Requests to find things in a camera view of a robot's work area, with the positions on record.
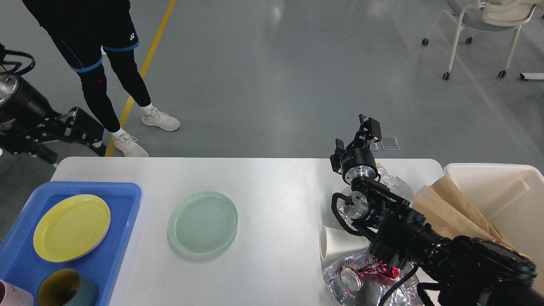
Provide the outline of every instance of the aluminum foil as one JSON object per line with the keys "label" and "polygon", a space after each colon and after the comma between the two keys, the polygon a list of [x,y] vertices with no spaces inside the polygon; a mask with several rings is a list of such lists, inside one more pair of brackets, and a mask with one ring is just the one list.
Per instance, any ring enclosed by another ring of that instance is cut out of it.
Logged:
{"label": "aluminum foil", "polygon": [[398,176],[390,174],[380,163],[376,163],[378,173],[381,175],[380,183],[389,187],[392,193],[405,198],[409,202],[413,201],[413,190],[410,185],[401,180]]}
{"label": "aluminum foil", "polygon": [[[378,169],[378,173],[380,174],[380,183],[386,185],[392,193],[405,198],[409,202],[413,201],[413,190],[408,183],[400,179],[398,176],[394,176],[390,174],[380,163],[376,163],[376,168]],[[346,189],[342,191],[342,194],[344,195],[350,195],[351,194],[351,188],[348,186]],[[349,226],[352,230],[357,230],[353,226],[353,221],[348,218],[344,213],[344,200],[338,199],[337,202],[337,208],[338,212],[340,213],[340,216],[342,216],[342,219],[344,219],[345,223]]]}
{"label": "aluminum foil", "polygon": [[[378,262],[378,260],[365,250],[361,253],[347,255],[335,261],[332,265],[323,270],[323,279],[330,289],[335,300],[343,306],[377,306],[381,297],[399,279],[406,275],[411,265],[406,265],[399,271],[399,277],[389,279],[379,274],[369,275],[364,278],[360,290],[353,292],[348,290],[340,279],[340,272],[344,268],[360,270]],[[419,280],[414,275],[397,289],[385,303],[385,306],[423,306],[416,291]]]}

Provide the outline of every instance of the blue tray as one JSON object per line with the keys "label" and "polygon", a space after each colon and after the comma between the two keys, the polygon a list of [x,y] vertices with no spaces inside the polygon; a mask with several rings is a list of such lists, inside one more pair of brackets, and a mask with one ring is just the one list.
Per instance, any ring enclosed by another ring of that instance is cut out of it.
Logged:
{"label": "blue tray", "polygon": [[[56,203],[76,194],[94,194],[109,206],[111,222],[104,240],[89,254],[68,262],[49,262],[34,250],[34,230],[41,217]],[[0,279],[34,296],[52,272],[73,268],[98,286],[98,306],[112,296],[128,239],[140,208],[141,189],[134,183],[48,182],[32,193],[13,227],[0,245]]]}

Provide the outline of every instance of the paper cup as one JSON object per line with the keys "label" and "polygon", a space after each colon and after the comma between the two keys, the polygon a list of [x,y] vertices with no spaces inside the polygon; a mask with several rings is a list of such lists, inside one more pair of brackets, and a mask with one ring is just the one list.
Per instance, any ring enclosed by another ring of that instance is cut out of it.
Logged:
{"label": "paper cup", "polygon": [[98,287],[76,270],[51,273],[38,289],[39,306],[95,306]]}
{"label": "paper cup", "polygon": [[0,306],[33,306],[34,297],[26,290],[0,279]]}
{"label": "paper cup", "polygon": [[319,244],[321,260],[325,261],[358,253],[368,248],[370,243],[365,237],[352,235],[345,230],[323,227]]}

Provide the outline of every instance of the white bin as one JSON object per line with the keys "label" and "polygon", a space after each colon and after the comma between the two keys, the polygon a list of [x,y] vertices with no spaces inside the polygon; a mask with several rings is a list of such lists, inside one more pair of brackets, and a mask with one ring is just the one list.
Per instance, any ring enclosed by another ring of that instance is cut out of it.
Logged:
{"label": "white bin", "polygon": [[533,166],[451,163],[444,167],[470,202],[506,240],[531,257],[544,295],[544,176]]}

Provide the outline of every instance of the brown paper bag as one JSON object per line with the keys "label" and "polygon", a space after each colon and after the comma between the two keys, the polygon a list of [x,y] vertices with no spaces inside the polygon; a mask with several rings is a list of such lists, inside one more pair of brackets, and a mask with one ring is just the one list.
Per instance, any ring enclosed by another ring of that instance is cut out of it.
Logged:
{"label": "brown paper bag", "polygon": [[459,235],[480,237],[518,251],[470,203],[448,176],[425,186],[414,197],[413,208],[426,217],[437,233],[453,239]]}

